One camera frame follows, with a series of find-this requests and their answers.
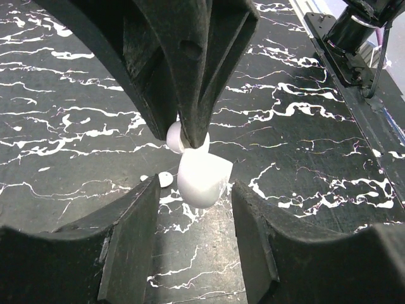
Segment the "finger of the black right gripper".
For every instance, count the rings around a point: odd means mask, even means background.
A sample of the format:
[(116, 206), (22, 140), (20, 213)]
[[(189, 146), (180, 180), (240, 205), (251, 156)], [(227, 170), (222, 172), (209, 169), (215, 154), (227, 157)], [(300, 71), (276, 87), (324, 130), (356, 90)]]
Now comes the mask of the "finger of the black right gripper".
[(258, 23), (252, 1), (158, 1), (157, 30), (170, 71), (165, 101), (183, 135), (202, 146), (213, 107)]
[(37, 4), (71, 30), (123, 88), (156, 139), (177, 118), (170, 69), (134, 1), (41, 0)]

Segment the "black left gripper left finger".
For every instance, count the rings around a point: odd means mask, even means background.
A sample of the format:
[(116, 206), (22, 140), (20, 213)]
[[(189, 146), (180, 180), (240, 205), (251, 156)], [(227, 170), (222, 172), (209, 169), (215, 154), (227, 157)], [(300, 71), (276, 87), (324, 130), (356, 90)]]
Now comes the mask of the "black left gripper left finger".
[(1, 227), (1, 302), (142, 303), (160, 190), (150, 177), (54, 232)]

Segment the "white round charging case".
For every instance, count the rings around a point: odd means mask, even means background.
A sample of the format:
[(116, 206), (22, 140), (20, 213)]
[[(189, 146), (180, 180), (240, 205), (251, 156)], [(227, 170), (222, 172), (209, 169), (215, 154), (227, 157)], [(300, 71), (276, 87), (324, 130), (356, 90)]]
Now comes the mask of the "white round charging case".
[(209, 152), (209, 134), (206, 134), (200, 148), (187, 147), (179, 121), (168, 129), (166, 144), (174, 153), (181, 155), (177, 186), (182, 199), (198, 209), (213, 206), (227, 189), (233, 163)]

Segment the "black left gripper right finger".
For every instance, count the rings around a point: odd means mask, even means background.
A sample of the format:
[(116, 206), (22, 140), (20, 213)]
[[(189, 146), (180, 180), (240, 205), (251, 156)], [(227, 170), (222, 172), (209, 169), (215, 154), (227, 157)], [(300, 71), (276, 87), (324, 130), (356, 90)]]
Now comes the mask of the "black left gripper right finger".
[(314, 225), (232, 187), (235, 235), (249, 303), (403, 303), (404, 226), (354, 234)]

